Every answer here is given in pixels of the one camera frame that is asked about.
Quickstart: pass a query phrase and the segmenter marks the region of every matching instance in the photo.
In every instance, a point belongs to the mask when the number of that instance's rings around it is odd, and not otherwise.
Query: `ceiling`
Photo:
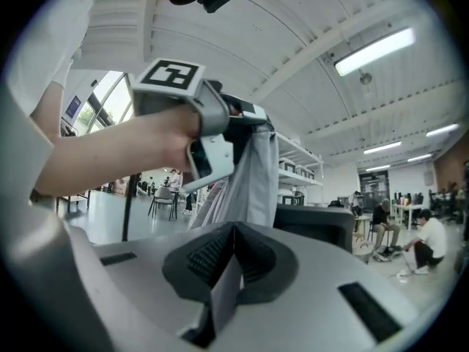
[[[336,72],[337,59],[406,26],[416,43],[363,67],[369,85],[358,71]],[[332,165],[437,155],[469,126],[465,73],[417,0],[234,0],[212,15],[198,4],[96,0],[82,51],[81,69],[138,74],[157,57],[204,64],[224,91],[263,106],[277,130]],[[425,137],[453,122],[458,132]]]

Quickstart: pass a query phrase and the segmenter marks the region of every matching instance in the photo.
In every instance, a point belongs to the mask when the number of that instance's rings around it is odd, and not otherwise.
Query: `black rectangular slot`
[[[339,291],[377,342],[383,342],[401,330],[401,326],[358,283],[342,285]]]
[[[115,254],[115,255],[103,257],[100,259],[100,261],[103,264],[103,266],[110,266],[110,265],[116,265],[117,263],[122,263],[128,260],[132,260],[133,258],[137,258],[137,256],[132,252],[128,252],[128,253],[121,253],[121,254]]]

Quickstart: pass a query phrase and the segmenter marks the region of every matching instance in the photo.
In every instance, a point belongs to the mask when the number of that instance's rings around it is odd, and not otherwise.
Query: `black pole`
[[[130,206],[132,205],[133,191],[137,186],[137,175],[130,176],[127,198],[125,199],[124,227],[122,228],[122,241],[127,241],[129,233]]]

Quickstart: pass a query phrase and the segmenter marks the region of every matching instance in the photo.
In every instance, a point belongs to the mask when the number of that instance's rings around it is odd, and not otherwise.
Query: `fluorescent light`
[[[367,172],[373,172],[373,171],[379,171],[380,169],[387,169],[389,168],[391,165],[387,165],[387,166],[381,166],[381,167],[375,167],[375,168],[368,168],[366,171]]]
[[[455,131],[458,128],[459,128],[459,124],[451,124],[451,125],[445,126],[443,128],[437,129],[435,131],[428,132],[426,134],[426,136],[427,137],[436,136],[437,134],[448,133],[448,132]]]
[[[363,152],[363,154],[372,154],[372,153],[375,153],[377,151],[383,151],[383,150],[387,150],[387,149],[392,149],[393,147],[398,147],[401,145],[401,142],[394,142],[393,144],[387,144],[385,146],[379,146],[379,147],[375,147],[374,149],[369,149],[369,150],[365,150]]]
[[[412,29],[403,29],[394,34],[379,39],[353,54],[339,60],[335,66],[340,76],[345,76],[374,60],[408,47],[416,41]]]
[[[411,158],[408,160],[408,162],[411,162],[411,161],[421,161],[423,159],[428,159],[428,158],[431,158],[432,157],[432,154],[425,154],[425,155],[422,155],[422,156],[418,156],[416,158]]]

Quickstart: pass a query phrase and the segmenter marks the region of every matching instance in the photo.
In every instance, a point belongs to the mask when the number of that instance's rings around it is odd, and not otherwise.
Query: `gray floor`
[[[138,197],[133,200],[130,213],[129,240],[181,233],[187,230],[191,217],[180,212],[185,208],[185,203],[180,203],[177,220],[171,218],[171,221],[169,221],[169,207],[158,210],[156,218],[149,217],[147,214],[150,202],[149,197]],[[41,202],[41,205],[55,210],[55,200]],[[59,216],[70,225],[84,229],[92,243],[101,245],[121,241],[124,208],[125,197],[93,191],[88,210],[86,209],[86,203],[81,202],[78,209],[75,205],[72,205],[71,213],[67,213],[66,202],[61,201]],[[424,311],[437,302],[445,301],[457,280],[453,264],[457,250],[462,245],[462,225],[447,224],[446,232],[448,254],[436,271],[431,272],[428,276],[410,276],[401,279],[396,277],[398,272],[407,268],[403,257],[389,263],[379,263],[371,259],[369,265],[385,276],[390,285],[402,291],[420,311]],[[415,233],[415,230],[407,231],[403,227],[399,234],[398,244],[404,245]],[[411,268],[415,268],[413,251],[406,253],[406,258]]]

